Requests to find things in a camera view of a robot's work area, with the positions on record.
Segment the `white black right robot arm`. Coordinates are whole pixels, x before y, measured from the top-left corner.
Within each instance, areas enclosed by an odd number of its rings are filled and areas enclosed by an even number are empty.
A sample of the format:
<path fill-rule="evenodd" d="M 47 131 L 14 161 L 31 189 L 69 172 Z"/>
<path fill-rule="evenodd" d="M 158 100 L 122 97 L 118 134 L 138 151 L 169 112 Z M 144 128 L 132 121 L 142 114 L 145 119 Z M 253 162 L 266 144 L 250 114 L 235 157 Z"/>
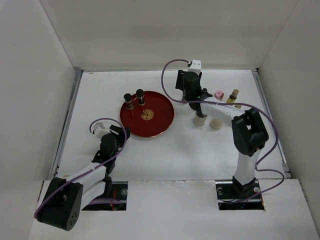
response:
<path fill-rule="evenodd" d="M 222 121 L 232 129 L 233 143 L 238 150 L 237 168 L 232 177 L 232 192 L 237 199 L 247 197 L 256 182 L 255 164 L 269 135 L 259 111 L 251 107 L 241 110 L 231 105 L 203 103 L 213 95 L 201 87 L 201 74 L 179 70 L 175 88 L 199 118 L 207 115 Z"/>

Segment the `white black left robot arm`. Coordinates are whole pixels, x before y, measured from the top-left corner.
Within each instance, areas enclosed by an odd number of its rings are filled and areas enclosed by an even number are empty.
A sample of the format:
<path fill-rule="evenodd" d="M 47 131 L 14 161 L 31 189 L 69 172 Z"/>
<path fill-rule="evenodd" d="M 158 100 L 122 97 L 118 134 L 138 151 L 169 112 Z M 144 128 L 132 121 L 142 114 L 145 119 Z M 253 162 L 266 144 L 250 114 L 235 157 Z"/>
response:
<path fill-rule="evenodd" d="M 70 231 L 85 208 L 124 206 L 126 196 L 113 188 L 110 174 L 130 137 L 128 127 L 111 125 L 100 139 L 99 150 L 87 167 L 67 178 L 53 178 L 34 218 L 43 224 Z"/>

